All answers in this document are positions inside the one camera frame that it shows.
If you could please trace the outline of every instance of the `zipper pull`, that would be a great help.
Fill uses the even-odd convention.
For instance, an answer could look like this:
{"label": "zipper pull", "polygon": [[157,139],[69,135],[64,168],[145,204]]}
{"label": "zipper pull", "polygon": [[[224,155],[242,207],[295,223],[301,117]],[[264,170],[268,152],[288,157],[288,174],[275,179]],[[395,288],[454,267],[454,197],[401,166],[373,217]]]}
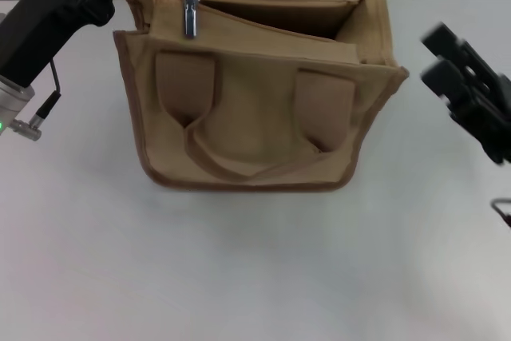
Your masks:
{"label": "zipper pull", "polygon": [[197,6],[200,0],[184,0],[184,36],[193,39],[197,36]]}

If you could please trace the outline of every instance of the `silver connector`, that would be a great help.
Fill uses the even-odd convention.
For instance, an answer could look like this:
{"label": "silver connector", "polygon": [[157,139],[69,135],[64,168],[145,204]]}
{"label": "silver connector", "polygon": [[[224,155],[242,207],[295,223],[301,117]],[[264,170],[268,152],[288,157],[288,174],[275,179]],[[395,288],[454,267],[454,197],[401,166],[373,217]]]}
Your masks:
{"label": "silver connector", "polygon": [[27,139],[31,139],[32,141],[37,141],[41,138],[41,131],[37,128],[31,127],[30,125],[26,124],[24,121],[19,120],[12,120],[9,127],[15,131],[16,133],[19,133],[23,137],[26,137]]}
{"label": "silver connector", "polygon": [[41,128],[42,123],[45,122],[45,119],[42,117],[39,117],[38,115],[34,115],[29,121],[29,126],[32,129],[39,129]]}

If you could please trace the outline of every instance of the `black cable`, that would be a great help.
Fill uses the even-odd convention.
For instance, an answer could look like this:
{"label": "black cable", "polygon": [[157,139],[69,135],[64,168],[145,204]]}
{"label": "black cable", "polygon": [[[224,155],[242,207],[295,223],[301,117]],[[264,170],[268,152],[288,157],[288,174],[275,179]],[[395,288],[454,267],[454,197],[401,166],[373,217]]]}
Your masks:
{"label": "black cable", "polygon": [[61,83],[58,80],[57,69],[55,68],[55,62],[53,61],[53,59],[51,59],[51,61],[50,61],[50,66],[51,66],[51,73],[53,74],[53,80],[55,81],[55,89],[57,90],[58,93],[60,93],[61,92]]}
{"label": "black cable", "polygon": [[511,199],[495,199],[492,200],[491,206],[495,212],[503,219],[503,221],[511,228],[511,212],[509,214],[504,213],[499,205],[506,204],[511,205]]}

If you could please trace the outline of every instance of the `zipper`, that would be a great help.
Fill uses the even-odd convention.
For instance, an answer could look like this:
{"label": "zipper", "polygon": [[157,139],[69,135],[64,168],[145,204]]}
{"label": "zipper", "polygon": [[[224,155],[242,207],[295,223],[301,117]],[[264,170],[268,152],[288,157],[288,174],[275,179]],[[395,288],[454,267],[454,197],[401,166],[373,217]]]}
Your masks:
{"label": "zipper", "polygon": [[[225,15],[226,17],[229,17],[231,19],[237,20],[239,22],[243,22],[243,23],[248,24],[250,26],[264,28],[265,30],[271,30],[271,31],[278,32],[278,33],[281,33],[281,34],[295,36],[297,38],[306,38],[306,39],[316,40],[316,41],[320,41],[320,42],[328,42],[328,43],[335,42],[334,39],[321,38],[319,36],[306,35],[306,34],[301,34],[299,32],[292,32],[292,31],[288,31],[288,30],[281,30],[280,28],[266,26],[264,24],[259,24],[259,23],[252,22],[252,21],[247,20],[247,19],[238,18],[237,16],[234,16],[234,15],[226,14],[225,12],[222,12],[220,10],[217,10],[215,8],[211,8],[211,7],[208,7],[208,6],[205,6],[205,5],[202,5],[200,8],[204,8],[204,11],[211,12],[211,13],[214,13],[214,14]],[[199,3],[197,2],[196,5],[195,5],[195,19],[197,17],[198,9],[199,9]]]}
{"label": "zipper", "polygon": [[194,39],[197,36],[197,6],[200,0],[183,0],[184,36]]}

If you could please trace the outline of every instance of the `brown trim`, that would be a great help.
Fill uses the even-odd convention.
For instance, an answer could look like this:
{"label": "brown trim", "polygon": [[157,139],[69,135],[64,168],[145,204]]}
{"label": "brown trim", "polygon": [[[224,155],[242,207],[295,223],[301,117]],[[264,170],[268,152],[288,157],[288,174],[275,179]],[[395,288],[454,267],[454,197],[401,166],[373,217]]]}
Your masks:
{"label": "brown trim", "polygon": [[224,192],[328,192],[339,189],[346,185],[355,174],[358,155],[362,146],[364,137],[371,127],[376,115],[383,108],[389,98],[398,91],[399,86],[409,76],[406,69],[401,68],[387,84],[387,87],[380,94],[376,102],[369,108],[362,120],[362,127],[355,138],[351,163],[348,165],[343,177],[335,183],[314,183],[314,184],[282,184],[282,185],[232,185],[232,184],[213,184],[213,183],[196,183],[181,180],[172,180],[158,173],[150,164],[147,153],[145,152],[145,133],[142,122],[142,113],[140,100],[137,95],[135,85],[135,69],[133,68],[129,57],[129,49],[126,43],[127,32],[116,31],[113,33],[119,60],[121,63],[122,77],[125,81],[126,95],[128,97],[129,111],[131,113],[133,133],[135,135],[135,144],[137,153],[141,161],[142,168],[151,180],[164,187],[170,187],[181,190],[202,190],[202,191],[224,191]]}
{"label": "brown trim", "polygon": [[144,20],[144,7],[139,2],[139,0],[125,0],[128,5],[131,13],[133,15],[133,20],[135,21],[135,27],[137,30],[145,29],[145,20]]}

